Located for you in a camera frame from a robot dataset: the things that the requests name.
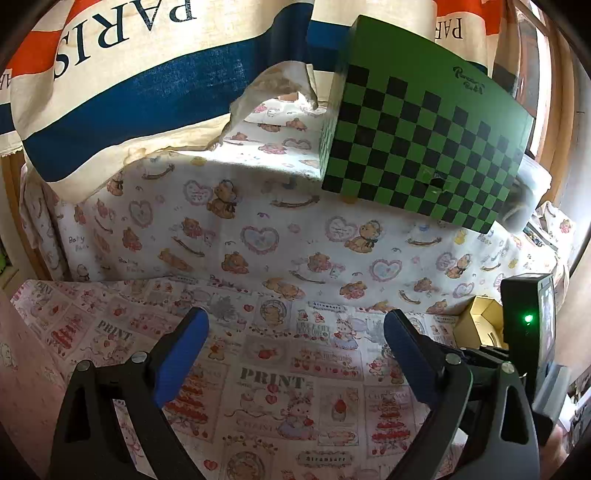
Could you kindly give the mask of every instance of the fabric curtain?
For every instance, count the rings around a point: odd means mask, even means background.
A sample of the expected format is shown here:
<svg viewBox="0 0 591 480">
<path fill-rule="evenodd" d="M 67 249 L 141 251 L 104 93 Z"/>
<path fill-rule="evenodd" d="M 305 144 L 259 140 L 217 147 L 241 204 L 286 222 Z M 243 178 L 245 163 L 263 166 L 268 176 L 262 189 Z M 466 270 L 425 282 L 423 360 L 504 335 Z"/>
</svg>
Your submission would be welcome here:
<svg viewBox="0 0 591 480">
<path fill-rule="evenodd" d="M 148 154 L 211 147 L 230 112 L 236 124 L 289 90 L 314 103 L 315 87 L 326 100 L 360 14 L 439 43 L 511 90 L 509 1 L 61 0 L 8 65 L 0 133 L 14 124 L 40 176 L 79 202 Z"/>
</svg>

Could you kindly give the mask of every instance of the metal screw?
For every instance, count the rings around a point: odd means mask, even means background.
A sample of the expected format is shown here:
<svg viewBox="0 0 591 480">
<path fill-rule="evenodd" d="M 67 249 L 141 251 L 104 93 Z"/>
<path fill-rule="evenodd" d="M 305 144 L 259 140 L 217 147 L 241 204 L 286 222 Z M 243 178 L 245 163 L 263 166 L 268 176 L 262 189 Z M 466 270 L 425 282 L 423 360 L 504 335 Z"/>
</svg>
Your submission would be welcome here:
<svg viewBox="0 0 591 480">
<path fill-rule="evenodd" d="M 90 368 L 90 361 L 82 360 L 78 365 L 76 365 L 76 370 L 79 372 L 86 372 Z"/>
<path fill-rule="evenodd" d="M 131 356 L 131 361 L 135 364 L 143 364 L 147 358 L 148 354 L 146 352 L 135 352 Z"/>
<path fill-rule="evenodd" d="M 515 367 L 513 366 L 512 363 L 509 362 L 503 362 L 501 364 L 501 369 L 503 370 L 503 372 L 505 372 L 506 374 L 512 374 L 515 372 Z"/>
<path fill-rule="evenodd" d="M 459 365 L 462 363 L 462 359 L 456 353 L 448 353 L 445 356 L 445 361 L 450 365 Z"/>
</svg>

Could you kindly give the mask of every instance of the blue stripe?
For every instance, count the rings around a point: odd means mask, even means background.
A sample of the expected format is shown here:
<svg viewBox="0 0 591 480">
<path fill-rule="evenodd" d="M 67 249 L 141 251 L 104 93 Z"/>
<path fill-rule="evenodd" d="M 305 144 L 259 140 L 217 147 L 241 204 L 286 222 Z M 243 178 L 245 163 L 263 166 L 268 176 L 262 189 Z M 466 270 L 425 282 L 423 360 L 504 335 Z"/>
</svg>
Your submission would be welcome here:
<svg viewBox="0 0 591 480">
<path fill-rule="evenodd" d="M 3 103 L 0 105 L 0 135 L 12 132 L 13 130 L 14 123 L 12 123 L 10 103 Z"/>
<path fill-rule="evenodd" d="M 27 154 L 45 181 L 57 181 L 111 145 L 228 113 L 263 70 L 307 61 L 312 9 L 289 5 L 258 37 L 191 53 L 118 83 L 32 134 L 24 141 Z"/>
</svg>

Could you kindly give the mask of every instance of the blue gripper pad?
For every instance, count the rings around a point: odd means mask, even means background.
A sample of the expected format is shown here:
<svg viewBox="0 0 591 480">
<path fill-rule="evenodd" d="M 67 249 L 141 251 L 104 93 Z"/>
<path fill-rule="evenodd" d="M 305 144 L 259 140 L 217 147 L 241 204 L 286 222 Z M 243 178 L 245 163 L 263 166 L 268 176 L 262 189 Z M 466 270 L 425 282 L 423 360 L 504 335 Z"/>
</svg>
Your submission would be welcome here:
<svg viewBox="0 0 591 480">
<path fill-rule="evenodd" d="M 401 310 L 392 310 L 386 315 L 384 336 L 414 396 L 435 409 L 440 398 L 438 371 L 443 368 L 443 356 L 438 353 L 436 344 L 419 334 Z"/>
<path fill-rule="evenodd" d="M 192 308 L 169 335 L 177 336 L 160 367 L 155 371 L 152 398 L 158 408 L 177 396 L 209 333 L 209 319 L 202 309 Z"/>
</svg>

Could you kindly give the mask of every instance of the green square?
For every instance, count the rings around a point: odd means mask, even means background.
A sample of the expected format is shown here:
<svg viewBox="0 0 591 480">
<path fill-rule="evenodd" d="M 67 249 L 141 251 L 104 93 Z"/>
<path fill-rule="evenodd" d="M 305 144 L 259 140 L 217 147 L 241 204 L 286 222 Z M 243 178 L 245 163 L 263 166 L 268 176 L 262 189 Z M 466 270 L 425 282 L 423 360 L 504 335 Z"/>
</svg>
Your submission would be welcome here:
<svg viewBox="0 0 591 480">
<path fill-rule="evenodd" d="M 454 193 L 452 196 L 452 199 L 449 201 L 448 207 L 451 208 L 452 210 L 459 210 L 460 207 L 462 206 L 463 201 L 464 201 L 464 198 L 462 198 Z"/>
<path fill-rule="evenodd" d="M 355 131 L 357 125 L 350 124 L 349 122 L 343 122 L 342 120 L 336 124 L 335 138 L 337 140 L 343 140 L 345 142 L 353 143 L 355 139 Z"/>
<path fill-rule="evenodd" d="M 468 215 L 462 212 L 457 212 L 455 218 L 453 219 L 453 223 L 455 225 L 464 225 L 464 222 L 468 218 Z"/>
<path fill-rule="evenodd" d="M 449 173 L 452 168 L 452 164 L 453 159 L 442 155 L 439 157 L 439 161 L 437 162 L 437 171 L 440 171 L 441 173 Z"/>
<path fill-rule="evenodd" d="M 363 174 L 363 183 L 369 183 L 370 185 L 379 186 L 379 181 L 382 180 L 383 170 L 374 167 L 365 167 Z"/>
<path fill-rule="evenodd" d="M 421 167 L 418 169 L 417 180 L 422 183 L 429 183 L 431 182 L 434 173 L 434 168 L 427 167 L 426 165 L 421 165 Z"/>
<path fill-rule="evenodd" d="M 457 154 L 455 160 L 464 165 L 468 164 L 468 157 L 470 157 L 471 150 L 464 147 L 464 145 L 460 145 L 460 148 L 457 149 Z"/>
<path fill-rule="evenodd" d="M 379 111 L 363 106 L 359 114 L 358 124 L 375 130 L 378 127 L 379 114 Z"/>
<path fill-rule="evenodd" d="M 443 145 L 445 145 L 445 137 L 436 132 L 432 132 L 427 146 L 431 150 L 435 150 L 436 152 L 441 153 L 441 151 L 443 150 Z"/>
<path fill-rule="evenodd" d="M 480 187 L 480 189 L 481 189 L 483 192 L 490 193 L 490 192 L 491 192 L 491 188 L 492 188 L 492 186 L 493 186 L 494 184 L 495 184 L 495 181 L 494 181 L 494 179 L 492 179 L 492 178 L 490 178 L 490 177 L 486 177 L 486 178 L 484 179 L 484 181 L 482 182 L 482 186 Z"/>
<path fill-rule="evenodd" d="M 345 172 L 347 170 L 348 161 L 341 158 L 329 158 L 329 165 L 326 168 L 326 174 L 332 175 L 333 177 L 345 178 Z"/>
<path fill-rule="evenodd" d="M 468 187 L 468 191 L 466 192 L 466 198 L 468 200 L 470 200 L 471 202 L 475 202 L 476 197 L 478 197 L 479 193 L 480 193 L 479 189 L 477 189 L 474 185 L 470 185 Z"/>
<path fill-rule="evenodd" d="M 396 185 L 396 191 L 400 193 L 410 194 L 413 189 L 414 180 L 408 177 L 400 177 Z"/>
<path fill-rule="evenodd" d="M 433 126 L 435 125 L 435 119 L 437 115 L 434 114 L 431 110 L 427 110 L 426 108 L 421 108 L 421 112 L 418 114 L 418 124 L 422 127 L 425 127 L 429 130 L 433 130 Z"/>
<path fill-rule="evenodd" d="M 349 154 L 349 161 L 360 163 L 362 165 L 368 164 L 369 154 L 371 153 L 371 148 L 366 147 L 364 145 L 359 145 L 354 143 L 351 146 L 351 153 Z"/>
<path fill-rule="evenodd" d="M 476 171 L 479 171 L 483 175 L 486 175 L 488 173 L 488 169 L 490 167 L 491 167 L 491 161 L 487 160 L 485 158 L 481 158 L 480 162 L 478 162 L 478 168 L 476 169 Z"/>
<path fill-rule="evenodd" d="M 460 180 L 458 180 L 455 177 L 448 177 L 447 180 L 445 181 L 445 185 L 443 186 L 443 190 L 445 190 L 446 192 L 455 192 L 456 188 L 457 188 L 457 184 L 460 183 Z"/>
<path fill-rule="evenodd" d="M 493 195 L 488 195 L 486 197 L 486 200 L 484 201 L 484 206 L 490 210 L 491 208 L 494 207 L 495 202 L 496 202 L 496 197 Z"/>
<path fill-rule="evenodd" d="M 385 189 L 383 187 L 378 187 L 378 190 L 375 192 L 374 202 L 383 203 L 384 205 L 389 205 L 390 200 L 392 200 L 392 195 L 394 194 L 393 190 Z"/>
<path fill-rule="evenodd" d="M 386 93 L 389 80 L 390 76 L 386 73 L 383 73 L 382 70 L 372 69 L 369 71 L 369 78 L 366 87 Z"/>
<path fill-rule="evenodd" d="M 386 166 L 384 167 L 385 171 L 389 171 L 390 173 L 396 173 L 400 175 L 402 172 L 402 167 L 404 166 L 404 160 L 401 157 L 397 157 L 396 155 L 388 155 L 388 159 L 386 160 Z"/>
<path fill-rule="evenodd" d="M 363 105 L 363 97 L 365 96 L 365 87 L 355 85 L 354 83 L 345 83 L 345 91 L 343 92 L 343 101 L 354 103 L 355 105 Z"/>
<path fill-rule="evenodd" d="M 423 157 L 425 156 L 426 151 L 427 147 L 423 147 L 418 143 L 411 143 L 410 148 L 408 149 L 407 158 L 420 163 L 423 161 Z"/>
<path fill-rule="evenodd" d="M 435 207 L 433 207 L 433 211 L 431 212 L 431 216 L 433 218 L 442 219 L 443 215 L 445 215 L 445 212 L 447 212 L 447 207 L 444 207 L 443 205 L 435 205 Z"/>
<path fill-rule="evenodd" d="M 484 226 L 484 222 L 482 220 L 480 220 L 479 218 L 477 218 L 474 221 L 474 225 L 472 225 L 471 230 L 475 230 L 476 232 L 479 232 L 483 226 Z"/>
<path fill-rule="evenodd" d="M 387 134 L 386 132 L 381 132 L 377 130 L 374 137 L 374 145 L 373 148 L 376 150 L 381 150 L 382 152 L 389 152 L 390 148 L 392 148 L 392 142 L 394 141 L 394 136 Z"/>
<path fill-rule="evenodd" d="M 474 170 L 474 168 L 470 168 L 470 167 L 466 166 L 466 168 L 464 168 L 464 171 L 462 172 L 462 176 L 460 179 L 462 181 L 465 181 L 466 183 L 472 183 L 475 173 L 476 173 L 476 170 Z"/>
<path fill-rule="evenodd" d="M 402 100 L 398 97 L 386 94 L 384 97 L 384 105 L 382 106 L 382 112 L 388 113 L 393 116 L 400 116 L 402 111 Z"/>
<path fill-rule="evenodd" d="M 459 143 L 462 139 L 462 134 L 464 133 L 464 129 L 460 127 L 460 125 L 455 124 L 452 122 L 451 127 L 449 128 L 449 132 L 447 133 L 447 137 L 450 140 L 453 140 L 456 143 Z"/>
<path fill-rule="evenodd" d="M 499 194 L 497 195 L 498 199 L 504 202 L 507 199 L 507 195 L 509 195 L 509 189 L 507 187 L 501 187 L 499 190 Z"/>
<path fill-rule="evenodd" d="M 477 203 L 472 203 L 472 206 L 470 207 L 470 211 L 468 211 L 468 215 L 476 218 L 476 217 L 478 217 L 478 214 L 480 214 L 481 210 L 482 210 L 482 205 L 478 205 Z"/>
<path fill-rule="evenodd" d="M 347 197 L 356 197 L 359 193 L 359 187 L 361 187 L 360 181 L 344 179 L 340 194 Z"/>
<path fill-rule="evenodd" d="M 474 145 L 472 145 L 472 151 L 474 153 L 482 155 L 484 153 L 485 147 L 486 147 L 486 142 L 483 139 L 481 139 L 480 137 L 476 137 L 476 140 L 474 140 Z"/>
<path fill-rule="evenodd" d="M 506 178 L 507 178 L 507 172 L 505 170 L 499 170 L 496 173 L 495 182 L 503 184 L 503 183 L 505 183 Z"/>
<path fill-rule="evenodd" d="M 414 127 L 414 123 L 400 119 L 398 120 L 398 127 L 396 128 L 396 136 L 410 141 L 413 139 Z"/>
<path fill-rule="evenodd" d="M 409 210 L 410 212 L 418 212 L 419 207 L 421 206 L 423 199 L 418 199 L 416 197 L 408 197 L 406 204 L 404 205 L 405 210 Z"/>
</svg>

